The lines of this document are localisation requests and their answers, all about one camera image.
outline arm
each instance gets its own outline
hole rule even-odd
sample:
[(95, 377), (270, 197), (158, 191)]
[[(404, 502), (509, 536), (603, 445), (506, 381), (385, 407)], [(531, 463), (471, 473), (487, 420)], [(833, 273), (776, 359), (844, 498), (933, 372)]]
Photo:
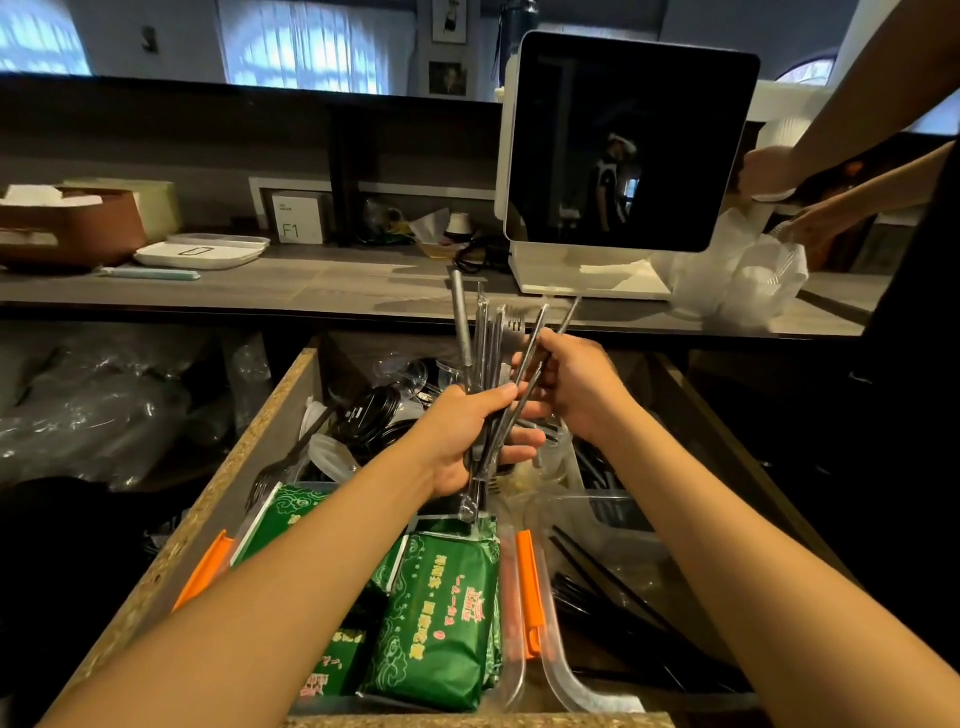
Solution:
[(953, 142), (869, 182), (807, 207), (780, 239), (816, 250), (861, 220), (880, 212), (928, 203)]
[(600, 209), (600, 230), (610, 232), (610, 219), (607, 217), (607, 189), (602, 184), (597, 187), (597, 205)]
[(600, 347), (541, 341), (555, 361), (540, 394), (616, 468), (778, 726), (960, 723), (960, 676), (687, 453)]
[[(450, 388), (296, 528), (67, 695), (43, 728), (279, 725), (380, 559), (431, 495), (466, 484), (464, 451), (515, 396), (513, 384), (473, 397)], [(542, 417), (535, 407), (525, 414)], [(527, 432), (504, 462), (534, 456), (542, 438)]]
[(744, 160), (747, 195), (797, 187), (902, 131), (960, 86), (960, 4), (902, 0), (803, 138)]

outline white pillar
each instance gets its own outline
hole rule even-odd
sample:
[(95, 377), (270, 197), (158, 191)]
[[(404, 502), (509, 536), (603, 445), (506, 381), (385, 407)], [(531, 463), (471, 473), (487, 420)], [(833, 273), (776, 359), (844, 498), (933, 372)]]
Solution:
[(900, 3), (900, 0), (860, 0), (850, 21), (850, 28), (837, 54), (837, 63), (830, 74), (829, 86), (838, 86), (844, 76), (850, 71), (876, 29), (883, 25), (887, 15)]

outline orange clip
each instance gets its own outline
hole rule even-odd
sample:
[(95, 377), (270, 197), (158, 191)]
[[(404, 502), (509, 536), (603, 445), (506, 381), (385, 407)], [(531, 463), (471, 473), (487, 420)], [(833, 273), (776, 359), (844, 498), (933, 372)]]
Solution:
[(540, 630), (546, 626), (546, 617), (543, 615), (543, 602), (540, 599), (540, 577), (534, 557), (533, 534), (529, 530), (516, 534), (516, 562), (520, 571), (527, 660), (533, 660), (540, 655)]
[(174, 612), (210, 586), (232, 547), (233, 539), (227, 536), (226, 531), (221, 531), (220, 535), (210, 544), (210, 548), (206, 550), (204, 558), (200, 560), (197, 567), (193, 569), (193, 573), (190, 574), (186, 586), (180, 592), (177, 603), (174, 604)]

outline person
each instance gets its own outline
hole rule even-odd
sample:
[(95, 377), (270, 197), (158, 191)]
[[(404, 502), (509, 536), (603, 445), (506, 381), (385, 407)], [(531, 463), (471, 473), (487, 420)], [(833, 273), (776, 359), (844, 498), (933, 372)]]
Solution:
[(784, 226), (780, 239), (817, 253), (837, 235), (868, 217), (929, 203), (953, 144), (951, 141), (848, 192), (805, 207)]
[(630, 139), (611, 133), (607, 149), (590, 172), (584, 230), (599, 239), (593, 244), (605, 244), (605, 238), (616, 238), (627, 224), (627, 212), (620, 198), (618, 173), (620, 164), (636, 154), (636, 145)]
[[(960, 675), (686, 452), (601, 347), (549, 329), (540, 342), (553, 359), (524, 416), (556, 413), (602, 450), (778, 726), (960, 724)], [(517, 394), (451, 387), (296, 528), (67, 694), (43, 728), (278, 725), (396, 533), (429, 497), (463, 487), (484, 417)], [(543, 444), (517, 437), (505, 462)]]
[[(744, 159), (746, 195), (774, 194), (862, 154), (906, 129), (960, 87), (960, 3), (901, 0), (796, 147)], [(937, 376), (940, 342), (954, 328), (950, 241), (960, 209), (960, 152), (948, 145), (891, 180), (924, 199), (939, 178), (896, 275), (847, 371), (819, 407), (822, 432), (804, 483), (804, 515), (873, 596), (954, 667), (955, 537), (951, 408), (955, 377)], [(914, 175), (921, 178), (911, 181)], [(856, 191), (848, 198), (855, 199)], [(823, 210), (800, 228), (816, 227)]]

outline hand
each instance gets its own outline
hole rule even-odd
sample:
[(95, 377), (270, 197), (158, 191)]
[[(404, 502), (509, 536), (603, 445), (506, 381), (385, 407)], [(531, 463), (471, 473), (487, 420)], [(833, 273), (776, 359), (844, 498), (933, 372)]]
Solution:
[[(426, 459), (434, 497), (450, 496), (467, 485), (464, 454), (480, 435), (486, 417), (509, 407), (516, 395), (514, 384), (470, 396), (459, 386), (449, 387), (400, 440), (417, 457)], [(548, 417), (550, 408), (542, 402), (529, 402), (523, 413), (527, 418)], [(500, 462), (513, 465), (532, 460), (544, 442), (546, 436), (541, 430), (515, 427), (511, 444), (500, 453)]]
[(847, 195), (843, 194), (805, 208), (784, 226), (780, 240), (799, 243), (810, 252), (818, 250), (864, 219), (865, 215), (852, 209), (847, 202)]
[(767, 147), (755, 149), (743, 158), (739, 187), (748, 197), (775, 195), (796, 189), (804, 179), (792, 147)]
[[(600, 447), (612, 414), (636, 405), (613, 362), (599, 344), (568, 334), (561, 336), (549, 328), (540, 334), (540, 345), (553, 358), (531, 399), (549, 404), (573, 434)], [(514, 366), (519, 363), (518, 354)], [(534, 368), (531, 365), (528, 374)]]

